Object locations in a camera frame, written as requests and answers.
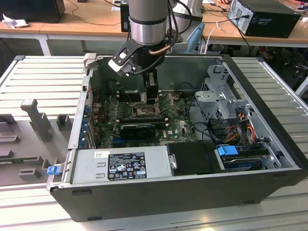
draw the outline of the aluminum profile table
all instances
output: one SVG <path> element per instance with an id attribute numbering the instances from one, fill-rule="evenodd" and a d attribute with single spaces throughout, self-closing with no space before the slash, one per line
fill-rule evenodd
<path id="1" fill-rule="evenodd" d="M 308 107 L 267 65 L 257 58 L 234 58 L 235 63 L 278 118 L 301 151 L 308 156 Z M 243 93 L 235 85 L 238 93 Z"/>
<path id="2" fill-rule="evenodd" d="M 247 58 L 234 60 L 307 153 L 307 133 L 304 128 L 299 130 L 298 125 L 307 125 L 307 106 L 264 62 Z M 305 231 L 308 227 L 308 180 L 281 188 L 257 205 L 85 223 L 73 222 L 50 196 L 45 184 L 11 186 L 0 188 L 0 218 L 0 229 L 3 230 Z"/>
<path id="3" fill-rule="evenodd" d="M 65 160 L 86 75 L 83 56 L 15 58 L 0 78 L 0 185 L 45 183 L 47 167 Z M 35 124 L 21 109 L 24 100 L 37 100 L 42 119 Z"/>
<path id="4" fill-rule="evenodd" d="M 48 119 L 74 118 L 85 75 L 83 56 L 17 56 L 0 78 L 1 114 L 28 120 L 21 102 L 37 99 L 38 111 Z"/>

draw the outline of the computer tower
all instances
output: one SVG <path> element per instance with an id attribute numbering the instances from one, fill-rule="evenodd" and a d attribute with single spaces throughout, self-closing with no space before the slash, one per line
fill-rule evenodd
<path id="1" fill-rule="evenodd" d="M 63 0 L 4 0 L 0 4 L 0 19 L 4 14 L 28 22 L 58 23 L 64 11 Z"/>
<path id="2" fill-rule="evenodd" d="M 274 0 L 233 0 L 228 18 L 245 36 L 288 38 L 300 14 Z"/>

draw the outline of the blue latch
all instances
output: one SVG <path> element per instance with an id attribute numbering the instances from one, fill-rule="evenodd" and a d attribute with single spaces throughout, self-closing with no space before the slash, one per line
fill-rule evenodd
<path id="1" fill-rule="evenodd" d="M 219 155 L 238 155 L 237 149 L 235 146 L 220 146 L 217 148 Z"/>
<path id="2" fill-rule="evenodd" d="M 54 165 L 54 166 L 49 166 L 47 169 L 47 175 L 60 175 L 60 166 L 59 165 Z"/>
<path id="3" fill-rule="evenodd" d="M 87 115 L 87 114 L 89 114 L 90 113 L 90 107 L 88 106 L 88 105 L 85 105 L 85 114 Z"/>

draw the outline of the white paper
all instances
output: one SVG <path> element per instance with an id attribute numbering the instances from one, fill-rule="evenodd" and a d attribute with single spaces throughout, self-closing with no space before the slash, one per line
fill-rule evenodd
<path id="1" fill-rule="evenodd" d="M 7 16 L 5 16 L 3 14 L 3 20 L 2 22 L 12 28 L 12 29 L 15 29 L 16 27 L 23 27 L 23 26 L 28 26 L 29 24 L 27 24 L 26 20 L 23 20 L 23 19 L 18 19 L 18 20 L 15 20 L 15 19 L 11 19 Z"/>

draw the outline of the warning label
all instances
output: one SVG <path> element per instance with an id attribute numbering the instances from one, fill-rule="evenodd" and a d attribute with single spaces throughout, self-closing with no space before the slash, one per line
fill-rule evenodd
<path id="1" fill-rule="evenodd" d="M 130 180 L 141 178 L 146 178 L 144 153 L 125 153 L 109 155 L 109 180 Z"/>

